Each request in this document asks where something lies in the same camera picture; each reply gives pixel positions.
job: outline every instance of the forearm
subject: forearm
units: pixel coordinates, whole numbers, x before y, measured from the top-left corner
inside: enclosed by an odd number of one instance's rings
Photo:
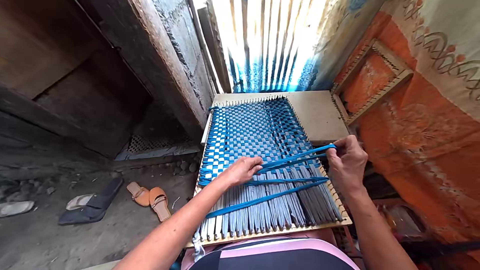
[[[191,241],[207,213],[229,188],[220,177],[203,188],[190,202],[154,229],[115,270],[168,269],[180,251]]]
[[[390,227],[363,188],[346,196],[363,258],[372,270],[416,270],[408,254],[393,236]]]

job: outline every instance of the brown sandal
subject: brown sandal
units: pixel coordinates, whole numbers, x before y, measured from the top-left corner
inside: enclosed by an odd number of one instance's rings
[[[137,182],[131,182],[127,186],[128,191],[132,194],[132,200],[139,205],[146,207],[150,205],[150,191],[144,187],[140,187]]]
[[[171,216],[168,210],[167,194],[159,187],[154,187],[150,190],[150,206],[161,222],[164,222]]]

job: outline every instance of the woven fabric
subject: woven fabric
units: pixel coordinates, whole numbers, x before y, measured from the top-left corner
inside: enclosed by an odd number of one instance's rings
[[[264,169],[230,188],[198,229],[201,241],[336,222],[338,206],[320,175],[313,148],[286,98],[211,109],[198,185],[205,186],[242,156],[262,157]]]
[[[213,107],[200,177],[213,180],[242,156],[272,162],[309,149],[312,144],[286,98]],[[287,171],[310,164],[320,166],[313,159],[289,166]]]

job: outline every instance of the white slipper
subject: white slipper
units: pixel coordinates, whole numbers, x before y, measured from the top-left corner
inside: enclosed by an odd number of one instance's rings
[[[0,217],[8,217],[30,211],[35,202],[8,202],[0,204]]]
[[[93,197],[94,194],[80,195],[71,199],[67,203],[67,210],[75,210],[81,208],[87,204],[87,202]]]

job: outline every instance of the hand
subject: hand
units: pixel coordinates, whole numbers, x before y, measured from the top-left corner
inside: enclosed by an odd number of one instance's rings
[[[262,163],[263,160],[261,157],[241,157],[216,179],[222,178],[222,181],[227,181],[230,187],[246,183],[252,179],[254,174],[262,169],[260,166]]]
[[[333,181],[338,183],[342,194],[348,198],[358,193],[365,193],[363,174],[368,154],[360,147],[355,135],[334,142],[337,149],[330,148],[326,151],[328,164]]]

